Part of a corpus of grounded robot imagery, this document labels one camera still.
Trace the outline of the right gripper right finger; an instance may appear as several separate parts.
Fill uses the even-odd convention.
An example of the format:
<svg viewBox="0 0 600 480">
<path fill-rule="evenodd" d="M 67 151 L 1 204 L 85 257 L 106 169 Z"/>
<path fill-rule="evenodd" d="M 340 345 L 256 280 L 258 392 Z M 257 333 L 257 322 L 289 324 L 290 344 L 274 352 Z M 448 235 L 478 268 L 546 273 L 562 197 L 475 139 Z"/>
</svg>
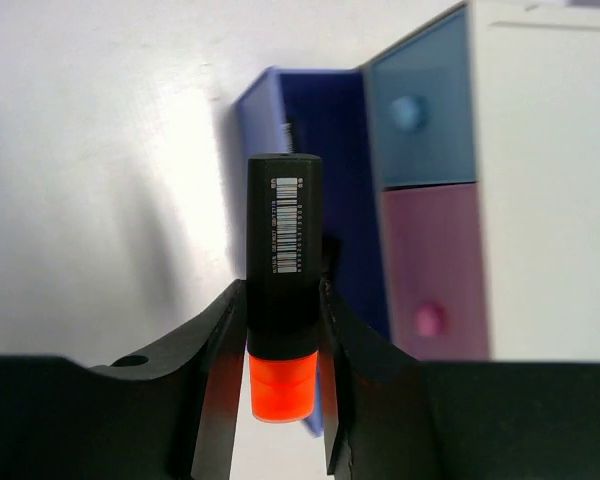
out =
<svg viewBox="0 0 600 480">
<path fill-rule="evenodd" d="M 320 285 L 337 479 L 600 479 L 600 363 L 419 361 Z"/>
</svg>

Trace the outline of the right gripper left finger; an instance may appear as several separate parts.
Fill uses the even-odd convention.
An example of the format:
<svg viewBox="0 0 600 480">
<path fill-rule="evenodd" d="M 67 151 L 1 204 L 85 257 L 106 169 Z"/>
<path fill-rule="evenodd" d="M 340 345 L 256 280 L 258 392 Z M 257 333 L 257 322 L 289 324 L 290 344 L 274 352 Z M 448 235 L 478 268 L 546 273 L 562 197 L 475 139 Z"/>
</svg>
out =
<svg viewBox="0 0 600 480">
<path fill-rule="evenodd" d="M 243 374 L 246 295 L 109 366 L 0 356 L 0 479 L 226 479 Z"/>
</svg>

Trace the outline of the pink drawer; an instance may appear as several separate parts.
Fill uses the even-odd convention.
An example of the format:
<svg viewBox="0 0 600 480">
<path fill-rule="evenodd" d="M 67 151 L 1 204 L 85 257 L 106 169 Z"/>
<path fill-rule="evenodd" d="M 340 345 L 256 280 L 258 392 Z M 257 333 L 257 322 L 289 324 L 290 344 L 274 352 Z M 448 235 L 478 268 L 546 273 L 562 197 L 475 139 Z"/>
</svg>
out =
<svg viewBox="0 0 600 480">
<path fill-rule="evenodd" d="M 382 195 L 394 342 L 419 360 L 490 356 L 477 188 Z"/>
</svg>

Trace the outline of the orange highlighter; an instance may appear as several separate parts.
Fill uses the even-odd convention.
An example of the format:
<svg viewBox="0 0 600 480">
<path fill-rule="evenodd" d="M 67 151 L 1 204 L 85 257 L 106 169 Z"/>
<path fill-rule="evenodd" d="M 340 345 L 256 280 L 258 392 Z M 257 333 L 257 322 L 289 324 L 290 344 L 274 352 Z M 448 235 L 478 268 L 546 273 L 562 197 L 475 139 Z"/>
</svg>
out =
<svg viewBox="0 0 600 480">
<path fill-rule="evenodd" d="M 319 157 L 249 159 L 247 351 L 252 413 L 263 422 L 303 420 L 315 407 L 322 205 Z"/>
</svg>

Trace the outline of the blue small drawer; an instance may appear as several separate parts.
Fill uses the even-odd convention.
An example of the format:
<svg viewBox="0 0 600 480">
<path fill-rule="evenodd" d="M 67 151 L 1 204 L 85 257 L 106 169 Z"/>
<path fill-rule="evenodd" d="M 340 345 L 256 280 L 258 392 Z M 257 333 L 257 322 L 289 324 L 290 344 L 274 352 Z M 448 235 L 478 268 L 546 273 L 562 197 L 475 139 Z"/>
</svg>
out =
<svg viewBox="0 0 600 480">
<path fill-rule="evenodd" d="M 382 188 L 476 180 L 466 7 L 372 60 L 366 86 Z"/>
</svg>

